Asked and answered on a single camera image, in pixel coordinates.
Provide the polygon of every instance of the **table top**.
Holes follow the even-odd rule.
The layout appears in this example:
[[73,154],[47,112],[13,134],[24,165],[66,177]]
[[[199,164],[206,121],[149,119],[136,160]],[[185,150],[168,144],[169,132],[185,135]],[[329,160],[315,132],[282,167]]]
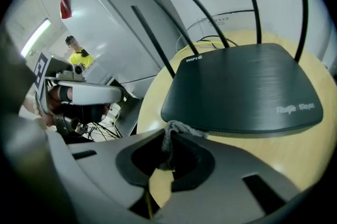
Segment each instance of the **table top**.
[[[238,45],[256,43],[254,30],[229,32],[226,33],[226,37]],[[207,39],[219,41],[218,38],[210,38]],[[298,46],[292,40],[266,32],[262,34],[262,42],[279,44],[292,56]],[[212,46],[197,46],[197,50],[199,53],[204,53],[214,50],[214,48]],[[170,60],[174,71],[177,70],[183,58],[192,54],[189,48],[177,53]],[[316,183],[323,175],[336,146],[337,87],[330,73],[313,54],[304,50],[300,66],[311,81],[322,103],[324,113],[322,122],[294,135],[271,135],[269,138],[241,138],[238,135],[234,138],[233,134],[210,132],[209,139],[245,149],[287,176],[300,190],[304,190]],[[161,109],[171,83],[172,77],[167,69],[163,68],[145,95],[138,118],[137,133],[165,127],[166,122],[161,119]],[[165,181],[164,174],[166,181],[173,180],[172,175],[168,175],[167,171],[158,171],[156,177],[160,178],[160,181]],[[154,196],[154,198],[157,202],[159,201],[159,205],[163,203],[162,197],[156,199]]]

